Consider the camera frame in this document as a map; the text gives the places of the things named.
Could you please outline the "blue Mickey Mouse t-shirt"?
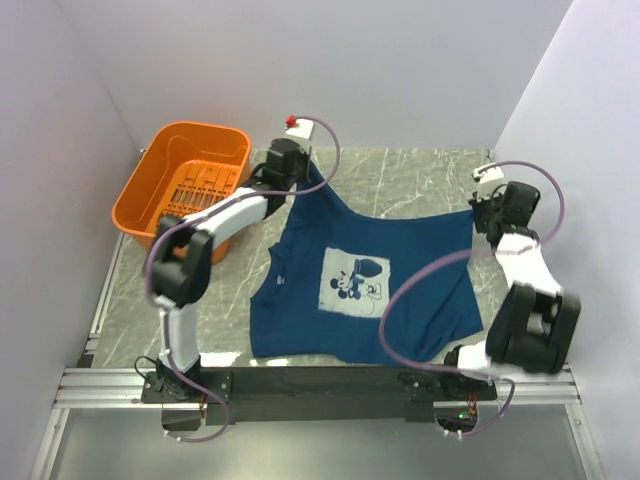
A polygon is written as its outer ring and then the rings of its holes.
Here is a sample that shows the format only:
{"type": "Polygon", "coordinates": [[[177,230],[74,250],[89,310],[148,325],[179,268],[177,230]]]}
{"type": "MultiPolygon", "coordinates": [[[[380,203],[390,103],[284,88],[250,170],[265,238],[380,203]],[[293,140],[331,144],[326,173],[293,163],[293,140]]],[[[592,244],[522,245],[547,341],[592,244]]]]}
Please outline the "blue Mickey Mouse t-shirt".
{"type": "Polygon", "coordinates": [[[378,336],[417,361],[483,328],[468,272],[458,261],[393,294],[421,267],[470,248],[469,210],[384,220],[352,211],[329,186],[297,197],[270,268],[250,303],[257,358],[330,355],[358,364],[393,364],[378,336]]]}

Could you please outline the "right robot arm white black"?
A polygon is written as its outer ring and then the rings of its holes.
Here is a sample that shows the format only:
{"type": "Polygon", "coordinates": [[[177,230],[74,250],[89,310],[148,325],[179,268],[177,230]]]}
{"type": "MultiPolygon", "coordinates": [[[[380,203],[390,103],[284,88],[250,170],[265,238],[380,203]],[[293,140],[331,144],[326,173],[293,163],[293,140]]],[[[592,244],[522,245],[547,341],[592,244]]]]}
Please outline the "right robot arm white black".
{"type": "Polygon", "coordinates": [[[551,275],[539,235],[528,227],[539,200],[539,190],[529,184],[495,180],[469,201],[476,231],[490,245],[507,293],[486,339],[446,355],[450,367],[439,374],[439,387],[451,399],[484,390],[502,376],[551,379],[566,362],[581,302],[551,275]]]}

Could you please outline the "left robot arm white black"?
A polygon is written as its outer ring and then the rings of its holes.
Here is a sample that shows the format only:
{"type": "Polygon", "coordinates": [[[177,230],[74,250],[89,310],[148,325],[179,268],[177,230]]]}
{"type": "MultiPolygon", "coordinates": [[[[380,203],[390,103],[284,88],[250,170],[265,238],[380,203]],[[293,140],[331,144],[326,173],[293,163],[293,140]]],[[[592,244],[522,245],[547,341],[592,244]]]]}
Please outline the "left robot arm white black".
{"type": "Polygon", "coordinates": [[[162,331],[156,377],[176,401],[214,396],[204,383],[196,340],[197,304],[209,286],[213,251],[275,213],[292,188],[309,179],[310,164],[308,139],[277,138],[265,160],[228,198],[195,214],[161,219],[143,272],[162,331]]]}

